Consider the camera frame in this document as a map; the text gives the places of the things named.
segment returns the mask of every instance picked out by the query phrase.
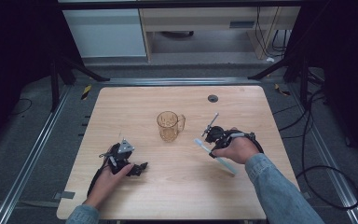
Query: wooden table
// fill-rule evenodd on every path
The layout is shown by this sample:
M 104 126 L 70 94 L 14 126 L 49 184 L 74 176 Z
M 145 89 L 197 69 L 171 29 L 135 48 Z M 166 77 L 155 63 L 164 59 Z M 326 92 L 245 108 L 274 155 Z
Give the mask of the wooden table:
M 210 103 L 208 96 L 218 96 Z M 163 142 L 156 122 L 160 112 L 186 116 L 185 129 L 172 143 Z M 86 200 L 90 181 L 103 159 L 99 155 L 127 139 L 130 162 L 149 162 L 141 176 L 126 177 L 102 208 L 102 219 L 264 219 L 253 184 L 243 165 L 228 161 L 233 175 L 193 140 L 213 125 L 255 132 L 266 155 L 297 184 L 269 104 L 257 86 L 122 87 L 101 90 L 62 199 L 58 218 L 66 219 Z

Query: gray carpet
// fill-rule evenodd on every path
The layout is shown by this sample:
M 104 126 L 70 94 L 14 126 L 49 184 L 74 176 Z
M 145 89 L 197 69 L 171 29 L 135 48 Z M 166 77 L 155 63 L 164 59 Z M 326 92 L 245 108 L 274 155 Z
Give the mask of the gray carpet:
M 252 76 L 261 71 L 265 65 L 187 65 L 187 66 L 119 66 L 91 67 L 105 77 L 243 77 Z M 296 105 L 293 94 L 285 96 L 275 91 L 274 83 L 279 82 L 281 90 L 289 91 L 288 85 L 282 82 L 282 70 L 266 77 L 259 85 L 263 87 L 272 112 Z M 86 85 L 92 84 L 87 100 L 80 100 Z M 58 121 L 50 134 L 45 148 L 32 172 L 20 201 L 57 202 L 52 199 L 57 191 L 62 191 L 66 185 L 75 161 L 92 108 L 103 84 L 96 83 L 88 77 L 77 73 L 77 82 L 71 88 L 68 100 L 64 105 Z M 7 125 L 0 132 L 0 201 L 7 195 L 15 181 L 28 153 L 30 152 L 44 122 L 47 120 L 51 106 L 49 78 L 43 78 L 27 86 L 21 98 L 32 100 L 31 107 L 19 115 L 8 118 Z M 27 100 L 19 101 L 15 112 L 27 109 Z M 325 143 L 337 160 L 343 172 L 356 182 L 358 187 L 358 149 L 345 145 L 345 136 L 339 129 L 337 121 L 328 105 L 319 100 L 313 104 L 312 114 L 315 126 L 321 131 Z M 291 109 L 274 115 L 279 128 L 292 123 L 300 116 L 299 109 Z M 281 132 L 282 137 L 296 136 L 302 133 L 304 120 L 296 126 Z M 293 165 L 295 174 L 301 171 L 301 138 L 284 138 L 285 148 Z M 306 166 L 322 164 L 315 145 L 307 134 Z M 329 200 L 339 203 L 340 200 L 331 184 L 326 171 L 316 171 L 309 174 L 309 180 L 318 192 Z M 303 178 L 298 179 L 301 191 L 310 192 Z M 312 193 L 310 204 L 321 215 L 326 223 L 351 223 L 345 211 L 337 210 L 326 205 Z M 56 208 L 41 208 L 28 205 L 17 206 L 8 223 L 63 223 L 55 216 Z

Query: measuring cup handle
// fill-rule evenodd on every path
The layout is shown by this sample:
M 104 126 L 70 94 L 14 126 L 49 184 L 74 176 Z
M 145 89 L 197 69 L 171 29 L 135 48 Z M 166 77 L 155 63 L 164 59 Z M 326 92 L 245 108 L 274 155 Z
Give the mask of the measuring cup handle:
M 179 115 L 178 119 L 178 132 L 181 132 L 185 128 L 186 118 L 184 115 Z

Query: blue jacket sleeve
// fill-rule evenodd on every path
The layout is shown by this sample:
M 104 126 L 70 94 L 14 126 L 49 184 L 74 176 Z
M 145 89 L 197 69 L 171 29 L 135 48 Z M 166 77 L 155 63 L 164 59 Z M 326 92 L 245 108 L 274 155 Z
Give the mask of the blue jacket sleeve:
M 297 187 L 264 154 L 251 157 L 245 169 L 270 223 L 324 223 Z
M 81 204 L 75 208 L 66 224 L 98 224 L 100 213 L 92 206 Z

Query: electrical cord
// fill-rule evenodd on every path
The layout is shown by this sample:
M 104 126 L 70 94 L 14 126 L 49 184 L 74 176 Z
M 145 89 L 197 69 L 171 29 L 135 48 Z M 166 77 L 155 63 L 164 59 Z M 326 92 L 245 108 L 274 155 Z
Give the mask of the electrical cord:
M 283 36 L 283 46 L 281 47 L 277 47 L 274 45 L 275 40 L 277 39 L 279 30 L 277 30 L 275 32 L 274 37 L 272 38 L 272 49 L 274 49 L 275 51 L 279 51 L 279 52 L 285 52 L 286 51 L 286 36 L 287 36 L 287 30 L 284 30 L 284 36 Z
M 313 101 L 313 97 L 316 96 L 317 94 L 321 93 L 322 90 L 319 90 L 319 91 L 316 91 L 315 93 L 312 94 L 312 96 L 310 97 L 310 100 L 309 102 L 307 103 L 307 108 L 305 109 L 305 112 L 309 112 L 308 114 L 308 117 L 307 117 L 307 121 L 306 121 L 306 124 L 305 124 L 305 127 L 304 127 L 304 131 L 303 131 L 303 135 L 302 135 L 302 143 L 301 143 L 301 167 L 302 167 L 302 171 L 296 175 L 296 178 L 299 178 L 301 176 L 304 176 L 304 180 L 307 184 L 307 186 L 309 187 L 309 189 L 319 198 L 321 199 L 323 202 L 331 205 L 332 207 L 335 207 L 337 209 L 340 209 L 340 210 L 350 210 L 350 209 L 353 209 L 355 207 L 358 206 L 358 188 L 356 186 L 356 184 L 354 183 L 354 181 L 352 179 L 350 179 L 346 174 L 344 174 L 343 172 L 339 171 L 337 168 L 334 168 L 334 167 L 331 167 L 331 166 L 326 166 L 326 165 L 314 165 L 314 166 L 311 166 L 311 167 L 308 167 L 307 169 L 305 168 L 305 136 L 306 136 L 306 132 L 307 132 L 307 127 L 308 127 L 308 124 L 310 122 L 310 118 L 312 116 L 312 113 L 311 113 L 311 105 L 312 105 L 312 101 Z M 337 205 L 335 203 L 332 203 L 330 201 L 328 201 L 327 199 L 325 199 L 322 195 L 320 195 L 311 185 L 310 185 L 310 182 L 308 180 L 308 177 L 307 177 L 307 172 L 311 171 L 311 170 L 314 170 L 314 169 L 329 169 L 329 170 L 332 170 L 334 172 L 338 172 L 339 174 L 343 175 L 345 177 L 346 180 L 348 180 L 348 182 L 351 183 L 351 185 L 353 186 L 353 188 L 355 189 L 356 191 L 356 203 L 351 205 L 351 206 L 341 206 L 341 205 Z
M 266 41 L 265 41 L 264 36 L 263 36 L 263 32 L 261 31 L 261 26 L 260 26 L 259 20 L 260 20 L 260 7 L 257 7 L 256 22 L 255 22 L 255 39 L 257 40 L 258 44 L 261 46 L 261 49 L 263 50 L 263 53 L 266 54 L 269 57 L 272 57 L 272 58 L 281 56 L 281 55 L 275 55 L 275 54 L 269 53 Z M 260 39 L 257 36 L 257 27 L 258 27 L 258 30 L 260 31 L 260 35 L 261 35 L 261 38 L 262 38 L 263 42 L 261 42 Z
M 313 103 L 315 103 L 316 101 L 321 100 L 321 99 L 323 99 L 323 98 L 324 98 L 324 96 L 319 97 L 319 98 L 313 100 Z M 276 115 L 276 114 L 278 114 L 278 113 L 281 113 L 281 112 L 283 112 L 283 111 L 285 111 L 285 110 L 288 110 L 288 109 L 291 109 L 291 108 L 294 108 L 294 107 L 297 107 L 297 106 L 298 106 L 298 105 L 292 105 L 292 106 L 286 107 L 285 109 L 281 109 L 281 110 L 278 110 L 278 111 L 273 112 L 272 115 Z
M 22 110 L 22 111 L 20 111 L 20 112 L 16 112 L 16 113 L 11 113 L 10 115 L 19 115 L 19 114 L 22 114 L 22 113 L 24 113 L 25 111 L 27 111 L 27 110 L 29 110 L 29 109 L 31 108 L 31 106 L 32 106 L 32 100 L 27 99 L 27 98 L 21 98 L 20 100 L 22 100 L 22 101 L 28 101 L 30 104 L 29 104 L 28 107 L 25 108 L 24 110 Z
M 312 123 L 310 124 L 310 127 L 307 129 L 306 133 L 305 134 L 308 134 L 310 132 L 310 130 L 312 130 L 312 127 L 313 127 L 313 120 L 312 120 Z M 286 137 L 281 137 L 281 139 L 290 139 L 290 138 L 298 138 L 298 137 L 302 137 L 304 136 L 304 134 L 301 134 L 301 135 L 296 135 L 296 136 L 286 136 Z
M 323 98 L 324 98 L 324 97 L 319 97 L 319 98 L 317 98 L 317 99 L 315 99 L 315 100 L 310 99 L 310 101 L 311 101 L 310 104 L 312 104 L 312 103 L 314 103 L 314 102 L 316 102 L 316 101 L 318 101 L 318 100 L 320 100 L 320 99 L 323 99 Z M 277 114 L 277 113 L 280 113 L 280 112 L 283 112 L 283 111 L 288 110 L 288 109 L 293 108 L 293 107 L 296 107 L 296 105 L 292 105 L 292 106 L 290 106 L 290 107 L 287 107 L 287 108 L 285 108 L 285 109 L 282 109 L 282 110 L 280 110 L 280 111 L 277 111 L 277 112 L 273 113 L 273 115 L 274 115 L 274 114 Z M 308 109 L 306 108 L 306 109 L 304 110 L 304 112 L 302 113 L 302 115 L 301 115 L 300 118 L 298 118 L 295 122 L 293 122 L 293 123 L 287 125 L 286 127 L 280 128 L 279 131 L 286 130 L 286 129 L 291 128 L 291 127 L 295 126 L 296 124 L 298 124 L 298 123 L 301 121 L 301 119 L 307 114 L 307 112 L 308 112 Z

